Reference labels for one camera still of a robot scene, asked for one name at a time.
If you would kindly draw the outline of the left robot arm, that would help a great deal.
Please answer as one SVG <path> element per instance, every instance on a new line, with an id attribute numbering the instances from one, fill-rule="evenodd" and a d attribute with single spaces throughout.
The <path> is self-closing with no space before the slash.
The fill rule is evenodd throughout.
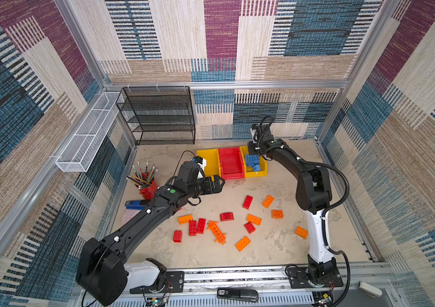
<path id="1" fill-rule="evenodd" d="M 163 285 L 166 268 L 154 259 L 129 264 L 134 250 L 162 222 L 174 216 L 192 199 L 218 194 L 225 180 L 208 177 L 203 163 L 185 161 L 178 175 L 157 189 L 147 206 L 121 228 L 101 240 L 84 244 L 75 281 L 103 306 L 115 302 L 128 290 Z"/>

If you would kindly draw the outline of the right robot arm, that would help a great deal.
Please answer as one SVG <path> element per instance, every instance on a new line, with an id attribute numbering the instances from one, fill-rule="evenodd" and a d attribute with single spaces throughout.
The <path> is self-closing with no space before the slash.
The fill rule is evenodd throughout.
<path id="1" fill-rule="evenodd" d="M 298 206 L 306 212 L 310 237 L 306 275 L 311 286 L 325 285 L 338 274 L 335 256 L 342 254 L 341 251 L 333 250 L 330 244 L 329 211 L 346 201 L 350 191 L 348 181 L 344 181 L 344 196 L 331 205 L 333 197 L 329 171 L 339 172 L 334 167 L 303 159 L 281 139 L 263 140 L 255 137 L 248 142 L 248 150 L 252 155 L 266 156 L 280 163 L 297 180 L 295 199 Z"/>

